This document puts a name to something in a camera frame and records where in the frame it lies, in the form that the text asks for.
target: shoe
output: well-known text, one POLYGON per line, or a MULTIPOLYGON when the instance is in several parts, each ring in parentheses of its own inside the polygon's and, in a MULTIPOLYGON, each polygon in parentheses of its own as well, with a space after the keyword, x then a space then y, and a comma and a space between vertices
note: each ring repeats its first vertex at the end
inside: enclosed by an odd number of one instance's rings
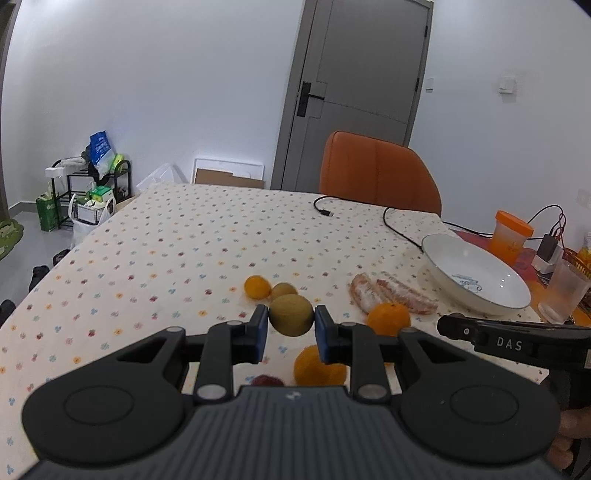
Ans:
POLYGON ((70 253, 70 249, 66 248, 65 250, 62 250, 56 254, 56 256, 53 257, 53 266, 55 267, 59 262, 61 262, 68 253, 70 253))
POLYGON ((49 273, 49 267, 47 265, 42 265, 40 267, 33 268, 33 277, 31 279, 31 284, 29 285, 29 291, 34 289, 37 284, 43 280, 43 277, 49 273))
POLYGON ((10 314, 17 309, 17 306, 10 300, 4 300, 0 303, 0 327, 8 320, 10 314))

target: white plate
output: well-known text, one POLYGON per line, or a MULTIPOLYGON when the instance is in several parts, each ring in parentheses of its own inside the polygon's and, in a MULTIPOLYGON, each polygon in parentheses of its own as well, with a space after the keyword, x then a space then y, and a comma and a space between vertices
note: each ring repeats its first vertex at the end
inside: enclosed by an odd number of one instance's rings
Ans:
POLYGON ((527 307, 530 289, 506 263, 461 238, 428 235, 423 251, 435 282, 466 307, 505 315, 527 307))

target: orange basket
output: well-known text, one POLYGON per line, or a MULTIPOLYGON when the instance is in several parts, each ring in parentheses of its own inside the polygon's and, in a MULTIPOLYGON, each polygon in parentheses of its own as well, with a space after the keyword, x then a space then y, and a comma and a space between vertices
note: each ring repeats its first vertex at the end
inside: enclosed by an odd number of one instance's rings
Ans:
MULTIPOLYGON (((577 257, 577 252, 565 247, 562 258, 564 258, 571 265, 574 265, 577 270, 582 272, 587 278, 591 279, 591 269, 587 267, 587 265, 585 265, 579 257, 577 257)), ((587 315, 591 316, 591 288, 587 291, 583 297, 583 300, 581 300, 579 303, 579 307, 587 315)))

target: green bag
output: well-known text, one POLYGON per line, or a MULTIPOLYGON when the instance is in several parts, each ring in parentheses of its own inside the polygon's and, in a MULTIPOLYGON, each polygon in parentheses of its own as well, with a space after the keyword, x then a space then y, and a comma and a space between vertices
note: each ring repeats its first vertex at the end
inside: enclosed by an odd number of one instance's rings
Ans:
POLYGON ((57 227, 58 217, 56 213, 56 204, 53 202, 53 194, 48 190, 35 200, 37 204, 37 214, 39 215, 39 224, 44 232, 51 232, 57 227))

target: red fruit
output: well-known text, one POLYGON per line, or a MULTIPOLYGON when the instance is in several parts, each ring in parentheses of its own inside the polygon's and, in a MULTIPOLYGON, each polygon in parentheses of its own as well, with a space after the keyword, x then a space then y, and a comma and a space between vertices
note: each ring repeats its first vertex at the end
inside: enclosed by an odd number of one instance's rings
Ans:
POLYGON ((281 378, 271 377, 270 375, 259 375, 253 378, 251 385, 255 387, 285 387, 281 378))

